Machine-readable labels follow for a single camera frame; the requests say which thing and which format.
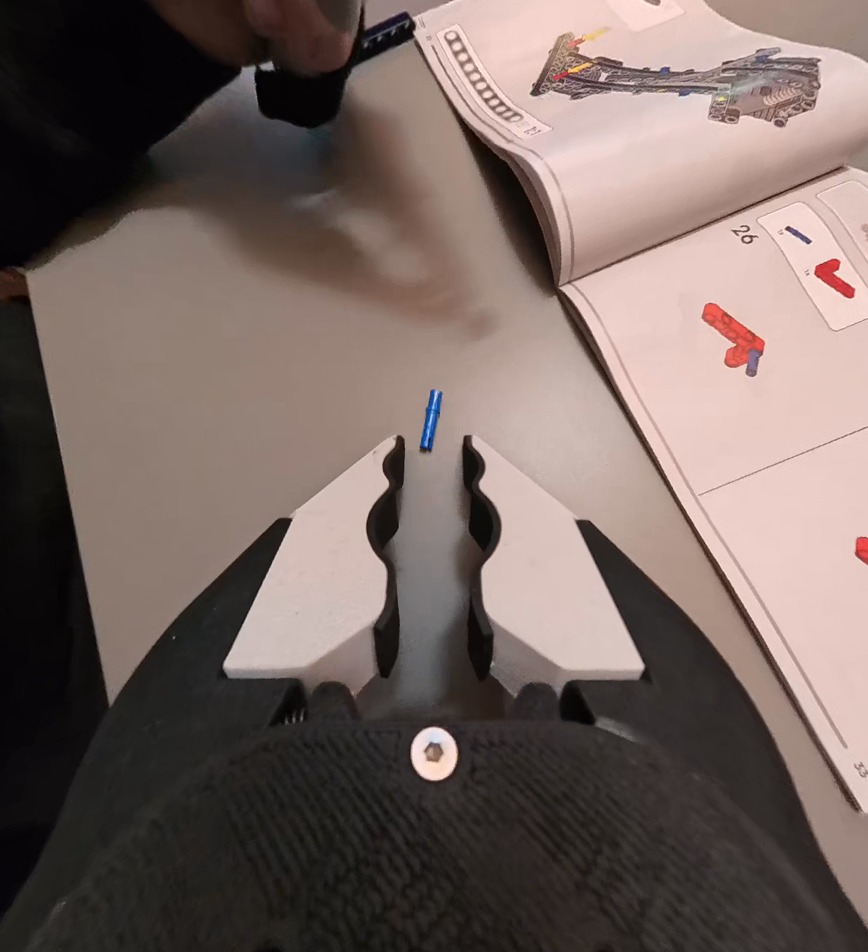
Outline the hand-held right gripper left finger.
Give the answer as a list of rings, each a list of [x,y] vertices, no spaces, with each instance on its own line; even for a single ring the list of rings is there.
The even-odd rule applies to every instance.
[[[395,568],[404,437],[390,436],[291,515],[224,662],[229,679],[339,683],[388,678],[400,645]]]

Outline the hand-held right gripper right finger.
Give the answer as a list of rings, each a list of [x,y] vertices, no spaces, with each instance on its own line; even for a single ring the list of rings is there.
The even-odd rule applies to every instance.
[[[467,653],[512,697],[645,673],[575,514],[481,437],[465,435],[468,532],[482,559],[469,587]]]

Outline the person's left forearm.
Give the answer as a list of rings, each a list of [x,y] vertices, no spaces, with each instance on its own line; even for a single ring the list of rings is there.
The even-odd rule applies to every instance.
[[[0,2],[0,271],[238,75],[147,2]]]

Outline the grey desk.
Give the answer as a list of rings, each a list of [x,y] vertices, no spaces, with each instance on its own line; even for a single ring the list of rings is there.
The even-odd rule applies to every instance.
[[[333,135],[315,143],[263,119],[242,76],[28,280],[110,697],[262,530],[401,434],[401,647],[365,713],[498,714],[499,687],[466,653],[477,548],[461,443],[479,435],[711,638],[868,923],[868,816],[563,312],[519,182],[414,44],[357,69]],[[426,453],[432,388],[442,404]]]

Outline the person's left hand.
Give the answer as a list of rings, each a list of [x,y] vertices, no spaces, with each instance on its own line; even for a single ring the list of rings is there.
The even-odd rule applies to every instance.
[[[245,1],[250,65],[271,64],[303,77],[348,61],[364,17],[361,1]]]

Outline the dark toy beam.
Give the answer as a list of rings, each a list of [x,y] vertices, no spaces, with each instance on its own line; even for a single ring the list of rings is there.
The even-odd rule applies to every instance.
[[[400,12],[379,23],[366,28],[362,55],[369,58],[408,42],[415,32],[414,18],[407,12]]]

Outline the toy instruction booklet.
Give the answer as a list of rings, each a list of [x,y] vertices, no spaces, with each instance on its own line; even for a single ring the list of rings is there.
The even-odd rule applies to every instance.
[[[415,37],[868,814],[868,64],[704,2],[448,2]]]

